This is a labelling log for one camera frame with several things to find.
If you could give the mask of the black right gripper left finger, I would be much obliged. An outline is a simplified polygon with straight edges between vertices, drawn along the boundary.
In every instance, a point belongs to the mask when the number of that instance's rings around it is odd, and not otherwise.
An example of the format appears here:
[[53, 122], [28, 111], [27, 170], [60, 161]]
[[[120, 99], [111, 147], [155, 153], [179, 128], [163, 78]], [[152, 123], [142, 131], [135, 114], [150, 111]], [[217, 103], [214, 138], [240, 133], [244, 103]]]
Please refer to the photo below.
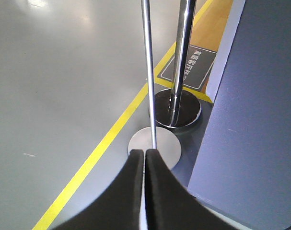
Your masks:
[[138, 230], [144, 153], [133, 149], [113, 182], [80, 213], [55, 230]]

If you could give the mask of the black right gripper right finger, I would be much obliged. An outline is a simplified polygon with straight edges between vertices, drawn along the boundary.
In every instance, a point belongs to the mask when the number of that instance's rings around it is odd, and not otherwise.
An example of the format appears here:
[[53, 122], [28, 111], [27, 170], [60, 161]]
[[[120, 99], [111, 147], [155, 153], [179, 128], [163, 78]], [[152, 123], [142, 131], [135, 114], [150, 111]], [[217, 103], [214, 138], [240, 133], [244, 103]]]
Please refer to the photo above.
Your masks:
[[175, 178], [160, 153], [145, 156], [145, 205], [149, 230], [235, 230], [202, 206]]

